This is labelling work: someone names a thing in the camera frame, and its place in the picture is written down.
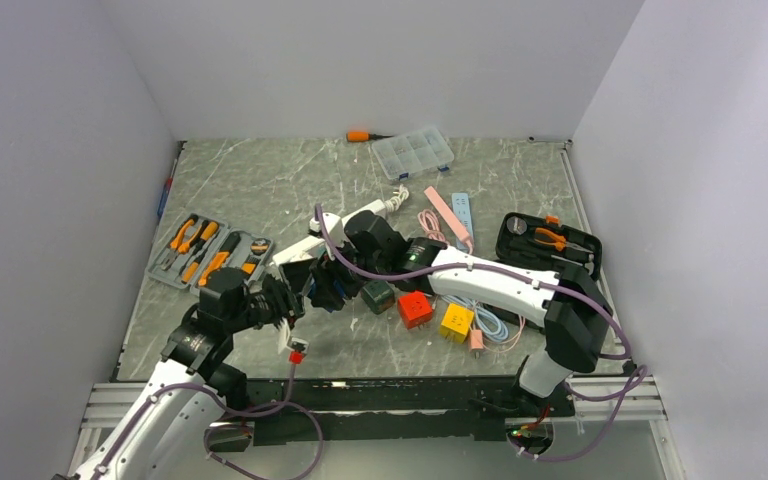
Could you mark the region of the green cube socket adapter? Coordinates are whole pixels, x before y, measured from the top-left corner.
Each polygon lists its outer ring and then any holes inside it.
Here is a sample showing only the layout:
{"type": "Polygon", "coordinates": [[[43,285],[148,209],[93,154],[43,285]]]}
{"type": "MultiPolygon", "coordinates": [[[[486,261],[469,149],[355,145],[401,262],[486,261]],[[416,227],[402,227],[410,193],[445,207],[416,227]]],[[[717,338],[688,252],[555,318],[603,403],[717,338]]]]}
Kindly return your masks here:
{"type": "Polygon", "coordinates": [[[360,290],[360,296],[370,311],[376,315],[385,312],[396,303],[392,287],[380,280],[366,283],[360,290]]]}

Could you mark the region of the red cube socket adapter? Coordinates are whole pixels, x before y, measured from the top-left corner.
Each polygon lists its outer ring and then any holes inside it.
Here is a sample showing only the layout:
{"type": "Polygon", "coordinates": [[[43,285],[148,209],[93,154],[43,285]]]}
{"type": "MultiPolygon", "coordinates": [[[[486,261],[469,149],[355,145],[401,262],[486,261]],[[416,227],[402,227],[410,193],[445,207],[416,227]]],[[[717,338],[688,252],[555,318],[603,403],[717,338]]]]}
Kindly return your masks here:
{"type": "Polygon", "coordinates": [[[428,296],[420,291],[406,293],[396,302],[399,317],[407,330],[421,327],[428,323],[434,314],[428,296]]]}

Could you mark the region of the pink power strip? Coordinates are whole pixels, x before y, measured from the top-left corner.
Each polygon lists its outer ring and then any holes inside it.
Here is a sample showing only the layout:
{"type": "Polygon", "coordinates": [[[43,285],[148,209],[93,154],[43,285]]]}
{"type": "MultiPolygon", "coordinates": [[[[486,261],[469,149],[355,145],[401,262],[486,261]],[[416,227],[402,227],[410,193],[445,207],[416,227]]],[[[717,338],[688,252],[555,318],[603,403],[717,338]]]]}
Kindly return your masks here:
{"type": "Polygon", "coordinates": [[[452,205],[449,205],[434,187],[427,187],[424,190],[424,194],[433,206],[438,217],[449,227],[456,239],[458,236],[466,234],[463,226],[453,213],[452,205]]]}

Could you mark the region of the light blue power strip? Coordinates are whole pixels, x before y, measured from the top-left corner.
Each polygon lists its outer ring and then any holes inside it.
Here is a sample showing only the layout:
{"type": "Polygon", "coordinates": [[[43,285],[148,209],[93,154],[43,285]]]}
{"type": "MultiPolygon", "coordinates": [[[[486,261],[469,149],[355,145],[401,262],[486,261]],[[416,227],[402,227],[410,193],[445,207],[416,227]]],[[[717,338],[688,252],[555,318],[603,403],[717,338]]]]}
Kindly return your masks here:
{"type": "Polygon", "coordinates": [[[453,213],[466,232],[465,235],[458,236],[457,248],[472,254],[474,251],[474,235],[469,196],[465,192],[456,192],[451,195],[451,200],[453,213]]]}

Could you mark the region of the yellow cube socket adapter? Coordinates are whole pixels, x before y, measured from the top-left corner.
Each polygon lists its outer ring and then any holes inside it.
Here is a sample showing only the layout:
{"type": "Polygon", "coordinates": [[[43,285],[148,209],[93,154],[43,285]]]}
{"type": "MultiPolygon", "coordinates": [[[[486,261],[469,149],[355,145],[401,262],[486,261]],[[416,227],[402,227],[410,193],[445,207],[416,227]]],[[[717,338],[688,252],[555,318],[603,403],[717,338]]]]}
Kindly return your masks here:
{"type": "Polygon", "coordinates": [[[474,316],[471,309],[450,303],[443,314],[438,332],[444,339],[462,344],[469,335],[474,316]]]}

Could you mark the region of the pink cube socket adapter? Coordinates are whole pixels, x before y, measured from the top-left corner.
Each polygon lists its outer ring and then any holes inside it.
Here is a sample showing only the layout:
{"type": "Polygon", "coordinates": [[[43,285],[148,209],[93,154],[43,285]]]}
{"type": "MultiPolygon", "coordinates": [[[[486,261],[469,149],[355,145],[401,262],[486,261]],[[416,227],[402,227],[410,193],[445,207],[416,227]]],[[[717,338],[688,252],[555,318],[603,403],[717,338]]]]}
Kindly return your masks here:
{"type": "Polygon", "coordinates": [[[469,351],[478,359],[485,350],[484,334],[480,329],[471,329],[468,336],[469,351]]]}

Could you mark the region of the blue cube socket adapter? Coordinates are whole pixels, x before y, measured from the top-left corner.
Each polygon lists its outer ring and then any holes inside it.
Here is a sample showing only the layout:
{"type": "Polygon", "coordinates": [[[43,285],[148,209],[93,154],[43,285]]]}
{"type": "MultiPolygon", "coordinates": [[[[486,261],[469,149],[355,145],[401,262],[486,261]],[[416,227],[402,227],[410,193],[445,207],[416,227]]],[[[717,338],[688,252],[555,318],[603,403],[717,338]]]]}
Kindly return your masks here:
{"type": "Polygon", "coordinates": [[[331,281],[331,287],[334,292],[334,296],[338,298],[340,301],[345,302],[347,299],[350,298],[350,296],[347,293],[347,290],[345,289],[343,283],[339,278],[334,278],[331,281]]]}

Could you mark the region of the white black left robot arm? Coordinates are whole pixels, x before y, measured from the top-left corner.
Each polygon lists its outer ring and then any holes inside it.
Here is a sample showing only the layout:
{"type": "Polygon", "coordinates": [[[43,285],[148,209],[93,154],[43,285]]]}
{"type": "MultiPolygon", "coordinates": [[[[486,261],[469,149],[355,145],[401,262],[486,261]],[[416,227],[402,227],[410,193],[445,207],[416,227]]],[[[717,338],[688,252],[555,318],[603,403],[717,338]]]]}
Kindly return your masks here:
{"type": "Polygon", "coordinates": [[[265,275],[249,287],[239,269],[210,273],[137,399],[72,478],[149,479],[171,466],[187,439],[205,433],[219,418],[279,412],[286,399],[252,405],[246,375],[225,360],[236,333],[267,325],[292,327],[303,314],[301,295],[279,277],[265,275]]]}

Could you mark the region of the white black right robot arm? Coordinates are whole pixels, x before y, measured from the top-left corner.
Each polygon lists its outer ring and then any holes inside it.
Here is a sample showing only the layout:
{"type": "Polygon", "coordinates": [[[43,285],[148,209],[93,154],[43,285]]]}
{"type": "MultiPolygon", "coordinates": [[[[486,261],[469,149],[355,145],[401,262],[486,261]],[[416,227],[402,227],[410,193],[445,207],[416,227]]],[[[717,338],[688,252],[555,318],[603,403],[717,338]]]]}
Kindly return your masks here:
{"type": "Polygon", "coordinates": [[[613,311],[587,271],[528,270],[478,258],[440,241],[406,239],[381,216],[361,211],[348,222],[315,208],[311,225],[325,243],[314,272],[316,293],[343,298],[349,281],[380,280],[407,293],[458,296],[521,316],[544,330],[541,351],[520,364],[511,401],[534,415],[574,373],[591,373],[616,327],[613,311]]]}

